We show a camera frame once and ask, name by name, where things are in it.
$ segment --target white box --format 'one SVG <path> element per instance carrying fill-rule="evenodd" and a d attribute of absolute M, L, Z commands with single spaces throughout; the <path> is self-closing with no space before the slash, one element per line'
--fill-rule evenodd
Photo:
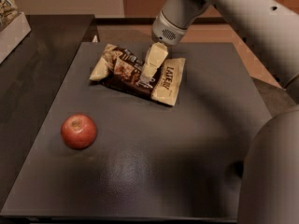
<path fill-rule="evenodd" d="M 22 12 L 0 32 L 0 63 L 14 50 L 31 31 L 28 20 Z"/>

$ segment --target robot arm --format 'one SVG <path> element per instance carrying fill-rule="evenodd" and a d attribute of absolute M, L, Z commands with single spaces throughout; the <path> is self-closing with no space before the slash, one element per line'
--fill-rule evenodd
<path fill-rule="evenodd" d="M 176 45 L 208 4 L 299 103 L 299 16 L 273 0 L 167 0 L 153 23 L 156 39 Z M 299 105 L 269 120 L 246 157 L 239 224 L 299 221 Z"/>
<path fill-rule="evenodd" d="M 166 0 L 153 37 L 176 45 L 209 4 L 299 103 L 299 16 L 274 0 Z"/>

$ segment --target dark countertop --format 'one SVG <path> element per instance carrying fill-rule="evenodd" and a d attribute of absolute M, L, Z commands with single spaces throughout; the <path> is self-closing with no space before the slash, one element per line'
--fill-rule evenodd
<path fill-rule="evenodd" d="M 31 33 L 0 64 L 0 209 L 93 19 L 28 16 Z"/>

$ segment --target apple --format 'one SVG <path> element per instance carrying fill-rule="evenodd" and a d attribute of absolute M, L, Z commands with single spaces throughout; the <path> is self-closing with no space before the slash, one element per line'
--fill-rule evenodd
<path fill-rule="evenodd" d="M 89 116 L 80 113 L 68 117 L 61 127 L 64 143 L 73 149 L 89 147 L 96 135 L 97 128 L 94 121 Z"/>

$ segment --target cardboard box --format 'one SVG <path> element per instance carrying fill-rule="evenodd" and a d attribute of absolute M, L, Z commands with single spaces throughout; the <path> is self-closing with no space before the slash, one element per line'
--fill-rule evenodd
<path fill-rule="evenodd" d="M 19 45 L 30 31 L 28 20 L 22 12 L 0 32 L 0 63 Z"/>

